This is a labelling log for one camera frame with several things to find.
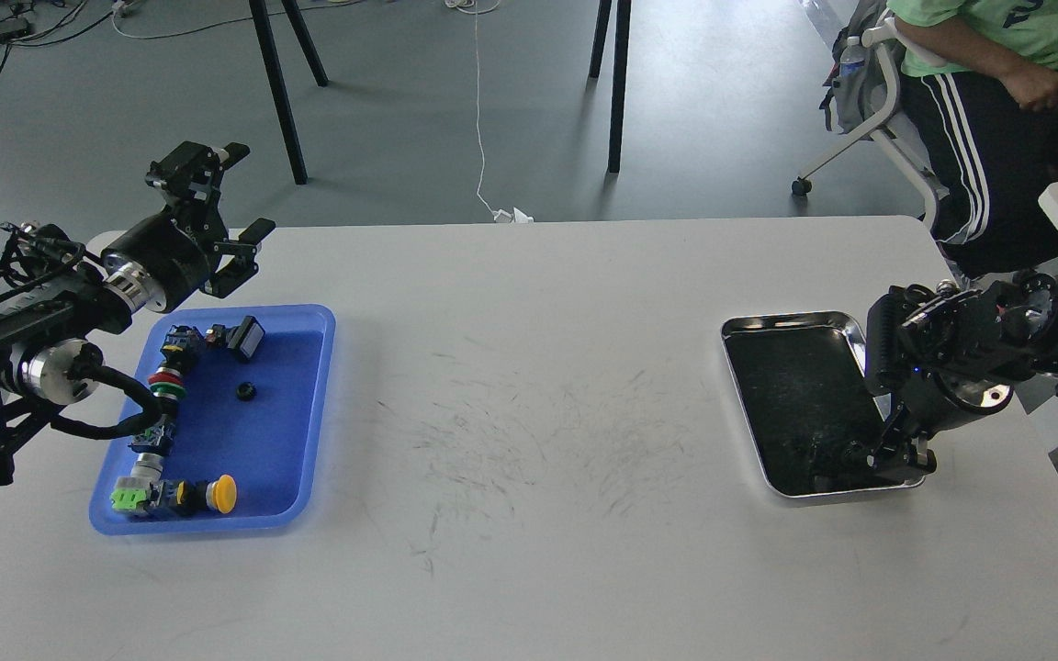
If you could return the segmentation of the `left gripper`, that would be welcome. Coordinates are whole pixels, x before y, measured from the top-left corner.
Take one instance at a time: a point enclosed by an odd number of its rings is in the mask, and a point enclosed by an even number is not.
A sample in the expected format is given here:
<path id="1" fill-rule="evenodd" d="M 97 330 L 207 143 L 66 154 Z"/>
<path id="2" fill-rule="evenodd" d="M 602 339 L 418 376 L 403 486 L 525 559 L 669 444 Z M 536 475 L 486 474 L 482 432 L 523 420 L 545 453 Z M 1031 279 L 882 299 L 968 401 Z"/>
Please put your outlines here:
<path id="1" fill-rule="evenodd" d="M 106 284 L 131 312 L 143 307 L 174 312 L 198 289 L 224 298 L 259 272 L 255 258 L 264 238 L 276 229 L 275 221 L 257 218 L 238 238 L 215 242 L 214 255 L 174 221 L 188 229 L 209 229 L 224 173 L 249 154 L 251 148 L 243 143 L 213 148 L 184 141 L 150 164 L 144 181 L 163 197 L 165 209 L 144 218 L 102 251 Z M 214 256 L 231 259 L 214 273 Z"/>

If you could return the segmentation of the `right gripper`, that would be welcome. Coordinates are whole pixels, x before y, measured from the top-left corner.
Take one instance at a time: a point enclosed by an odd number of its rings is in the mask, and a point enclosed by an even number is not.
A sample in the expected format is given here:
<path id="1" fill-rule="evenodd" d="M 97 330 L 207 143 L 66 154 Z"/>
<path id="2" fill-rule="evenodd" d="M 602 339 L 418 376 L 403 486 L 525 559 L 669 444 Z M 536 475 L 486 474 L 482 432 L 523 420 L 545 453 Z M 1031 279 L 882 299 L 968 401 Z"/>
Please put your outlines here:
<path id="1" fill-rule="evenodd" d="M 914 372 L 893 394 L 893 417 L 876 447 L 851 441 L 839 449 L 839 467 L 874 476 L 928 476 L 937 469 L 929 439 L 937 432 L 1002 411 L 1013 386 L 937 372 Z"/>

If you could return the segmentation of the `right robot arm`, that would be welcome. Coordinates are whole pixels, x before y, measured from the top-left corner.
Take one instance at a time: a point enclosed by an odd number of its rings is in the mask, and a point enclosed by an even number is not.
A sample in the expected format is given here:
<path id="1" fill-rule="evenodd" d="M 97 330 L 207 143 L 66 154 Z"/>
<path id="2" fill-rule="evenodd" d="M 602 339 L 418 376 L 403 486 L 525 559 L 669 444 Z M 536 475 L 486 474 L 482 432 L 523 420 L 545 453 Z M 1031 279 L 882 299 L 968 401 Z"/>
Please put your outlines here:
<path id="1" fill-rule="evenodd" d="M 887 394 L 891 411 L 877 439 L 836 451 L 834 465 L 914 480 L 936 469 L 928 443 L 937 432 L 1002 410 L 1019 382 L 1058 380 L 1058 275 L 984 289 L 894 286 L 870 308 L 865 334 L 865 386 Z"/>

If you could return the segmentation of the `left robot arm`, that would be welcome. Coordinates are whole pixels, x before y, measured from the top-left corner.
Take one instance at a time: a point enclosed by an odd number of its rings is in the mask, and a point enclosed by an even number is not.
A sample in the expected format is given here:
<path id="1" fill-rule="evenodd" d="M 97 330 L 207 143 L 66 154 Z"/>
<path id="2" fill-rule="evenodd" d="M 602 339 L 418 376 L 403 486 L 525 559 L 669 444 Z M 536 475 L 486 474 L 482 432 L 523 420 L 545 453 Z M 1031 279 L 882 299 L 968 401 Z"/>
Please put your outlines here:
<path id="1" fill-rule="evenodd" d="M 108 367 L 87 336 L 122 333 L 144 308 L 174 312 L 195 292 L 227 297 L 256 275 L 255 256 L 276 224 L 258 218 L 233 239 L 219 214 L 222 177 L 248 153 L 238 142 L 182 142 L 146 176 L 163 209 L 101 255 L 53 223 L 3 225 L 0 486 L 13 480 L 16 452 L 42 428 L 112 440 L 168 417 L 184 364 L 146 386 Z"/>

